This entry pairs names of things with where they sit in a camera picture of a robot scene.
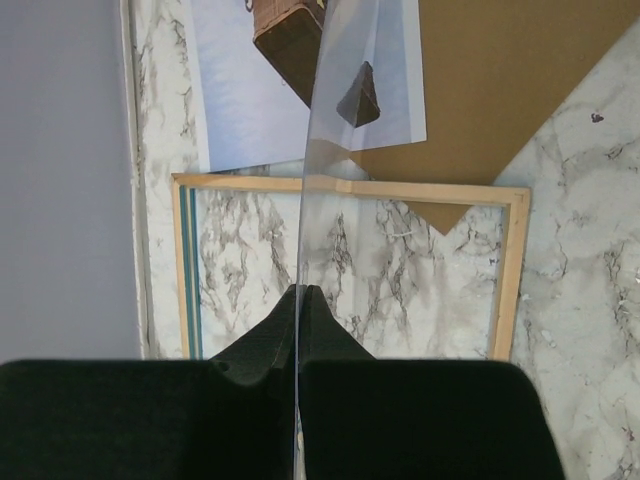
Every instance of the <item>cardboard sheet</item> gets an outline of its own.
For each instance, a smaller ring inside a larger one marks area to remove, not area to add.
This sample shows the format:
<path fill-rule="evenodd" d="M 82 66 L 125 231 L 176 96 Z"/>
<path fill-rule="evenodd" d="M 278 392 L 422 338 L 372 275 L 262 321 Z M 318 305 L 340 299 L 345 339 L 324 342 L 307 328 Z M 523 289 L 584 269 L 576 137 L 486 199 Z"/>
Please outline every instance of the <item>cardboard sheet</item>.
<path fill-rule="evenodd" d="M 428 140 L 356 152 L 377 180 L 490 185 L 640 15 L 640 0 L 421 0 Z M 411 205 L 448 232 L 465 207 Z"/>

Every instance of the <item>white marble backdrop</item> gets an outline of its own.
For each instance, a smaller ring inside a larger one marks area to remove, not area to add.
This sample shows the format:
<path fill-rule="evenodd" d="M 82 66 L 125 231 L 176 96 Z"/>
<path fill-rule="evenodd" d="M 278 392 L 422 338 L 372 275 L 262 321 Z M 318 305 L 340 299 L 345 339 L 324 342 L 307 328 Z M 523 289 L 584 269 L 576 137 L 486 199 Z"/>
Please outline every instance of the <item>white marble backdrop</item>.
<path fill-rule="evenodd" d="M 133 5 L 153 315 L 146 341 L 155 356 L 176 358 L 169 174 L 198 164 L 184 9 L 179 0 Z M 640 479 L 638 168 L 640 23 L 498 180 L 533 189 L 512 360 L 538 388 L 571 480 Z M 296 167 L 257 171 L 286 175 Z M 293 281 L 298 205 L 271 195 L 203 193 L 198 207 L 201 278 L 211 293 L 203 295 L 205 350 L 213 353 L 266 314 Z M 379 356 L 483 356 L 499 212 L 472 209 L 442 238 L 401 204 L 345 203 L 340 210 L 341 220 L 323 219 L 334 227 L 318 242 L 332 255 L 317 278 L 343 325 Z M 244 308 L 251 314 L 238 316 Z"/>

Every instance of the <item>gray wall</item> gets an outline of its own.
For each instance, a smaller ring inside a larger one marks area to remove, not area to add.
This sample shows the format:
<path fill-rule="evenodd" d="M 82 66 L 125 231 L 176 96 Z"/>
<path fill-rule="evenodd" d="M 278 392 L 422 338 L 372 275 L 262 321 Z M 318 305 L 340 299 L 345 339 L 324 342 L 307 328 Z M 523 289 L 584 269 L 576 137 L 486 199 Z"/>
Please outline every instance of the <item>gray wall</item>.
<path fill-rule="evenodd" d="M 0 1 L 0 362 L 139 357 L 117 0 Z"/>

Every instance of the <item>printed picture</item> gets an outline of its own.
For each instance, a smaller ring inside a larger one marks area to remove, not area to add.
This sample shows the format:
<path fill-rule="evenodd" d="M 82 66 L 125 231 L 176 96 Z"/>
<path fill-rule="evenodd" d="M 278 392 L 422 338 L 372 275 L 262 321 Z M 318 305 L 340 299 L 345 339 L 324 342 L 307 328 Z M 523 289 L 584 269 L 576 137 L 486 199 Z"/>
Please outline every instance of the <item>printed picture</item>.
<path fill-rule="evenodd" d="M 187 0 L 201 171 L 304 158 L 330 1 Z M 375 15 L 375 29 L 365 40 L 364 59 L 358 53 L 357 65 L 336 65 L 339 98 L 322 98 L 331 102 L 336 121 L 355 128 L 353 150 L 425 141 L 418 0 L 350 1 L 375 8 L 365 12 Z M 355 24 L 344 23 L 354 38 Z M 351 61 L 346 33 L 338 40 L 340 58 Z"/>

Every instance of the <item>picture frame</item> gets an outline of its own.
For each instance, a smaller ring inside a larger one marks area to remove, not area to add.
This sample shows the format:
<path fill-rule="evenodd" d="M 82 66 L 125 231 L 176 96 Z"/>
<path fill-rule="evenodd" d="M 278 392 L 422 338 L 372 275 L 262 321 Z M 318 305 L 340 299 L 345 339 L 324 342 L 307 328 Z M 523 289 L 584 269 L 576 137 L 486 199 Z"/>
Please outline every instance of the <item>picture frame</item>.
<path fill-rule="evenodd" d="M 305 182 L 305 187 L 310 191 L 363 199 L 502 208 L 502 250 L 494 294 L 488 358 L 509 361 L 529 227 L 529 188 L 352 181 L 325 175 L 308 176 Z M 300 195 L 302 179 L 188 173 L 172 175 L 180 331 L 185 358 L 203 357 L 199 287 L 196 287 L 199 283 L 194 209 L 197 189 Z"/>

